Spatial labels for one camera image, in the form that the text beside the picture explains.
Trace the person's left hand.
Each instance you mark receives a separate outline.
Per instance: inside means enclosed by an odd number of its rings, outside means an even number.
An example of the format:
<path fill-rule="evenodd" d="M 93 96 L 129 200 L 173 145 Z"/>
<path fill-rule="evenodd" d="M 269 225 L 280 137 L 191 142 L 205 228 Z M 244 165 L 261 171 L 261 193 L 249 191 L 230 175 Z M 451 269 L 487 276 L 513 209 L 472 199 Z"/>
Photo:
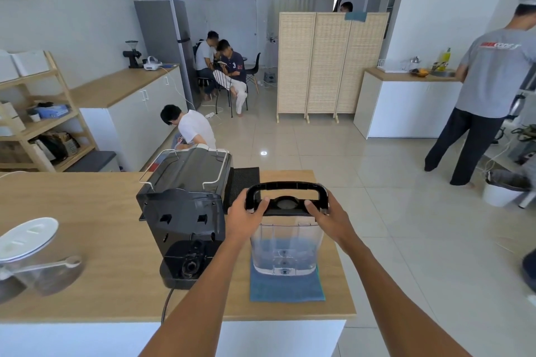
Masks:
<path fill-rule="evenodd" d="M 250 240 L 262 222 L 263 216 L 255 216 L 245 208 L 247 189 L 243 189 L 228 209 L 225 241 L 244 245 Z"/>

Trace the clear water tank black handle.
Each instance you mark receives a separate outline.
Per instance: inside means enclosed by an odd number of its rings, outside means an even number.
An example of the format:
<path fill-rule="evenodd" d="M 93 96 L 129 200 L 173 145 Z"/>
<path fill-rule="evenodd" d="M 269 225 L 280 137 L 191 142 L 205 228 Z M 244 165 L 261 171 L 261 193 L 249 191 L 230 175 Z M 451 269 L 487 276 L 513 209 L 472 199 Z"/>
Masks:
<path fill-rule="evenodd" d="M 263 213 L 256 232 L 251 236 L 252 266 L 257 273 L 278 276 L 307 276 L 317 270 L 317 256 L 323 230 L 297 194 L 316 193 L 312 205 L 322 214 L 329 210 L 326 188 L 312 182 L 277 181 L 255 184 L 246 193 L 245 209 L 258 210 L 261 193 L 276 191 Z"/>

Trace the person's right forearm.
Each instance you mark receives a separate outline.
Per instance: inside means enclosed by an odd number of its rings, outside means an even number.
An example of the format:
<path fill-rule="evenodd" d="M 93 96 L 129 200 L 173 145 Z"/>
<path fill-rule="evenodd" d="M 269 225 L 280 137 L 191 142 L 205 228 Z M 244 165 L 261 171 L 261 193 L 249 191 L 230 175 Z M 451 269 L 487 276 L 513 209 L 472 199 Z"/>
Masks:
<path fill-rule="evenodd" d="M 473 357 L 404 293 L 356 234 L 337 243 L 361 279 L 390 357 Z"/>

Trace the black coffee machine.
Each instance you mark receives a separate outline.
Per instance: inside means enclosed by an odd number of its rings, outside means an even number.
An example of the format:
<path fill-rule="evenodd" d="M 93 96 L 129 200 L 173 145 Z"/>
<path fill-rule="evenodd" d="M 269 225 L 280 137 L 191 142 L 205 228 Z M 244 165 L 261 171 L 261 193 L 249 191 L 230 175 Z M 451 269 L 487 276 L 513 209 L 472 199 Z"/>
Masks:
<path fill-rule="evenodd" d="M 163 150 L 136 195 L 162 256 L 164 286 L 187 291 L 206 270 L 226 234 L 224 196 L 232 157 L 202 144 Z"/>

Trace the blue cloth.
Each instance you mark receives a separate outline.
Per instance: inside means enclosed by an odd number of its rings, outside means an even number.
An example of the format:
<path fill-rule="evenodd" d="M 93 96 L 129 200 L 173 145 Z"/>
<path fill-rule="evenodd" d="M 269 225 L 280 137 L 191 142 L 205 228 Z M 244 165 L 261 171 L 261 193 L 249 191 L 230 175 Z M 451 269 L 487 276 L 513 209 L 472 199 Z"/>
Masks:
<path fill-rule="evenodd" d="M 326 298 L 318 266 L 311 274 L 285 278 L 259 273 L 251 256 L 249 300 L 264 303 L 303 303 L 325 301 Z"/>

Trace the white sink cabinet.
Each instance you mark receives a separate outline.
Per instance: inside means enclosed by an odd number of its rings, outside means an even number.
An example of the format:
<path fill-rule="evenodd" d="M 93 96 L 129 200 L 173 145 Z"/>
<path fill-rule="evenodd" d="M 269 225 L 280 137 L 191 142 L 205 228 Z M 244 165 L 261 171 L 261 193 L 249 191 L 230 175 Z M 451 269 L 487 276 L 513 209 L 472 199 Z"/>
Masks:
<path fill-rule="evenodd" d="M 363 75 L 353 124 L 368 138 L 437 138 L 457 102 L 453 77 L 385 73 Z"/>

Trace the woven folding screen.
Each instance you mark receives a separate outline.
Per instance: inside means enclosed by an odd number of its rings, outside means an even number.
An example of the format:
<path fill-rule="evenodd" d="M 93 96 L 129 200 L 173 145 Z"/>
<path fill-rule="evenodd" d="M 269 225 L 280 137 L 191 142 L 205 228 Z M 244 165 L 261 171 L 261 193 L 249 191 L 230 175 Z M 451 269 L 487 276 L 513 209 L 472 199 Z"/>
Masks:
<path fill-rule="evenodd" d="M 375 67 L 388 13 L 368 13 L 366 22 L 343 13 L 280 13 L 276 119 L 282 114 L 354 114 L 363 75 Z"/>

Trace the white cabinet with wooden top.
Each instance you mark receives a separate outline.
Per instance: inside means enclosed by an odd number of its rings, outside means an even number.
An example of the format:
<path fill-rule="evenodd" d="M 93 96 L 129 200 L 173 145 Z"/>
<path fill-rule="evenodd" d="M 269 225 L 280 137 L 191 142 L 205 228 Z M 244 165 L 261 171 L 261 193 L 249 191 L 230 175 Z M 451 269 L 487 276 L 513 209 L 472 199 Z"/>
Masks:
<path fill-rule="evenodd" d="M 160 112 L 167 104 L 187 110 L 184 70 L 123 69 L 71 89 L 97 148 L 113 151 L 127 172 L 140 171 L 172 132 Z"/>

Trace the grey refrigerator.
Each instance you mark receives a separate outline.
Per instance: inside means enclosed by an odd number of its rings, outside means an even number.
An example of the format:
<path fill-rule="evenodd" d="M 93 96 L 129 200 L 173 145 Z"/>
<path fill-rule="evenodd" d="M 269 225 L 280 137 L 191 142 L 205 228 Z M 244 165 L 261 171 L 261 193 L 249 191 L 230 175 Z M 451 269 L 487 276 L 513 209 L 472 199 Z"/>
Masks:
<path fill-rule="evenodd" d="M 202 102 L 186 5 L 181 0 L 134 1 L 145 48 L 165 64 L 177 64 L 189 109 Z"/>

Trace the white bin with black bag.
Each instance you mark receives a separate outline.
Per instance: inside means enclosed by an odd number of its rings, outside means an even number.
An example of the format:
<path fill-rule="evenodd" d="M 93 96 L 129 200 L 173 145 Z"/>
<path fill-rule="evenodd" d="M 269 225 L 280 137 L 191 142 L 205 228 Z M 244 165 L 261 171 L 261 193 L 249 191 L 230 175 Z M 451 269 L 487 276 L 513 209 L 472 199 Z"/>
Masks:
<path fill-rule="evenodd" d="M 485 203 L 504 207 L 523 196 L 518 206 L 525 209 L 536 199 L 536 185 L 525 174 L 507 170 L 490 170 L 485 174 L 482 199 Z"/>

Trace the black coffee grinder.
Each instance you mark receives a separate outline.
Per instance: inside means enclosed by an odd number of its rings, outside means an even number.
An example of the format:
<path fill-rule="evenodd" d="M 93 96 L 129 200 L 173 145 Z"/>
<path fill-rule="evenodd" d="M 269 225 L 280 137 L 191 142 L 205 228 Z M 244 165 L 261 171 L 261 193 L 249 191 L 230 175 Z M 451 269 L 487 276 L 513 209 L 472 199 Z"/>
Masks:
<path fill-rule="evenodd" d="M 128 49 L 122 52 L 125 58 L 129 59 L 129 69 L 143 69 L 143 63 L 140 63 L 138 60 L 141 58 L 142 54 L 137 50 L 138 41 L 137 40 L 128 40 L 125 42 Z"/>

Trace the grey measuring scoop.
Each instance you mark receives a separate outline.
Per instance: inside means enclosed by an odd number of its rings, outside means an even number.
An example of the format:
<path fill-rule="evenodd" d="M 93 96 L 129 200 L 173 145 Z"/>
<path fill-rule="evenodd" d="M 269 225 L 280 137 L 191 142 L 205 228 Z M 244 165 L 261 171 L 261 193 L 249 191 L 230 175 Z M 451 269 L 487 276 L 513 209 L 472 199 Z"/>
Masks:
<path fill-rule="evenodd" d="M 44 263 L 44 264 L 36 264 L 33 266 L 24 266 L 19 267 L 16 269 L 9 269 L 5 266 L 0 267 L 0 281 L 9 279 L 17 274 L 32 272 L 32 271 L 39 271 L 44 269 L 50 269 L 55 267 L 61 267 L 65 266 L 69 269 L 75 268 L 78 265 L 82 263 L 83 259 L 80 256 L 69 256 L 63 260 L 52 262 L 52 263 Z"/>

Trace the blue glove box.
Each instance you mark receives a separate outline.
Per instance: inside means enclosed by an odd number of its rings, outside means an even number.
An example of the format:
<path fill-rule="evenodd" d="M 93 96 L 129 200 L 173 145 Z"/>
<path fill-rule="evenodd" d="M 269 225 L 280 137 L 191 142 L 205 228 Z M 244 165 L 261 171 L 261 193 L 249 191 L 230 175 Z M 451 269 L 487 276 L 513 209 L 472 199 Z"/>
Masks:
<path fill-rule="evenodd" d="M 68 105 L 36 106 L 35 110 L 42 119 L 58 119 L 70 113 Z"/>

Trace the wooden shelf rack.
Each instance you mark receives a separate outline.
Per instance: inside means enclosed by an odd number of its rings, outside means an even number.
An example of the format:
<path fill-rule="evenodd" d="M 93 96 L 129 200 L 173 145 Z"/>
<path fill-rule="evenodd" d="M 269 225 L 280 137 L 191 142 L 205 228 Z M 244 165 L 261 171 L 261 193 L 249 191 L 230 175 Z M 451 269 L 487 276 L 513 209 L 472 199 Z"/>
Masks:
<path fill-rule="evenodd" d="M 0 175 L 63 172 L 97 149 L 49 51 L 0 50 Z"/>

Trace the glass jar with white lid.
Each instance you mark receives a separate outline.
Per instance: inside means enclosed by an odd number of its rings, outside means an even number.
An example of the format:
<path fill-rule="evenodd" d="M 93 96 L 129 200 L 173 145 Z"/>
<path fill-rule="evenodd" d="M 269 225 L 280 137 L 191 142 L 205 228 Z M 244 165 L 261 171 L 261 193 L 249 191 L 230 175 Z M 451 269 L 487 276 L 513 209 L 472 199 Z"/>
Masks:
<path fill-rule="evenodd" d="M 72 285 L 84 272 L 85 260 L 76 239 L 58 220 L 43 217 L 26 221 L 0 236 L 0 267 L 16 269 L 52 263 L 69 256 L 83 261 L 75 268 L 65 266 L 17 274 L 0 281 L 0 305 L 24 292 L 50 296 Z"/>

